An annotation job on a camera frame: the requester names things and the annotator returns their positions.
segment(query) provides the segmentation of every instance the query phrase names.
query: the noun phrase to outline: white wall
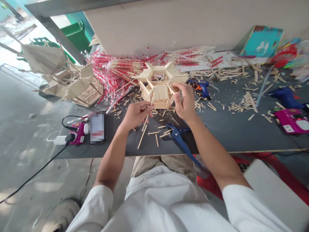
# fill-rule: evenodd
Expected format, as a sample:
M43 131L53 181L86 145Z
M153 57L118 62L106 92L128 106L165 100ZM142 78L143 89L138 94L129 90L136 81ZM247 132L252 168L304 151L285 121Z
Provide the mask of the white wall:
M109 55L156 54L195 45L241 49L252 27L309 37L309 0L144 0L85 11Z

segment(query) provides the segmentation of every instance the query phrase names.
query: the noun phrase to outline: person's left hand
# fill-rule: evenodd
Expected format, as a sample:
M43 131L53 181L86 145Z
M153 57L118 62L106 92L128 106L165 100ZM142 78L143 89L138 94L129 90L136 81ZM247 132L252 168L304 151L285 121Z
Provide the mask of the person's left hand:
M131 129L140 125L141 122L145 120L148 114L151 118L153 118L153 108L154 106L151 106L151 103L149 101L139 101L137 103L129 104L126 115L119 127L125 132L129 132Z

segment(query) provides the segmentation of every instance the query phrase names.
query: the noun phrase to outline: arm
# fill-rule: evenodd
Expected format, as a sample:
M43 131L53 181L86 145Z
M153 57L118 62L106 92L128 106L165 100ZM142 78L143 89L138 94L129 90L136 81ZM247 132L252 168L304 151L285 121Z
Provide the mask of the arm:
M221 191L232 184L251 188L234 159L197 116L193 88L182 83L174 83L173 86L179 88L183 95L181 102L180 93L175 93L175 110L191 128L199 153Z
M150 106L148 101L140 101L129 105L122 123L102 158L93 186L105 185L114 192L125 160L126 141L129 131L137 127L148 114L153 117L151 111L154 107L147 106Z

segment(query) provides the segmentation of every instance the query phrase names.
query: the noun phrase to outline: hand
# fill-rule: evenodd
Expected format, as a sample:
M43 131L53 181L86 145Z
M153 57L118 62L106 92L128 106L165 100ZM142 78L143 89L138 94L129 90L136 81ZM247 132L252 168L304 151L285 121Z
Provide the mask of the hand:
M140 125L148 114L151 118L153 118L152 110L154 106L151 106L150 104L151 103L149 101L139 101L137 103L129 104L126 115L119 127L123 131L129 132L131 129Z
M185 120L188 124L191 121L195 121L197 118L197 114L194 108L195 98L193 88L190 85L183 83L174 83L173 87L177 87L178 89L180 89L183 94L182 103L180 93L177 92L174 94L176 113L180 118Z

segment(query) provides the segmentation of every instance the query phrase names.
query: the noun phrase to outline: white shirt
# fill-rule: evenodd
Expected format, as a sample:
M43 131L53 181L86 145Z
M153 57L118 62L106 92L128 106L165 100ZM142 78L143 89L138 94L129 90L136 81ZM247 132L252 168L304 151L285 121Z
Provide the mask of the white shirt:
M112 191L95 186L67 232L291 232L252 189L229 185L222 194L229 221L211 206L197 184L166 166L158 166L130 180L125 201L114 215Z

